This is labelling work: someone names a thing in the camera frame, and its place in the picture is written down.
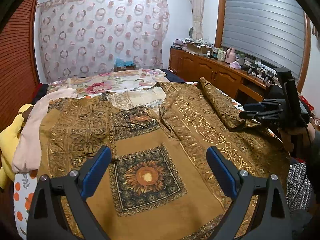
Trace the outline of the right hand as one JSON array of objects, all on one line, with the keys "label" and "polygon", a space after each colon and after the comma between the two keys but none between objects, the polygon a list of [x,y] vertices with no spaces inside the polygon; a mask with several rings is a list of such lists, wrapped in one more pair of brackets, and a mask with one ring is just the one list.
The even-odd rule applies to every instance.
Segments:
[{"label": "right hand", "polygon": [[311,146],[316,136],[316,130],[311,123],[304,128],[278,128],[278,132],[280,133],[284,148],[288,152],[292,152],[295,149],[295,146],[299,144],[303,147]]}]

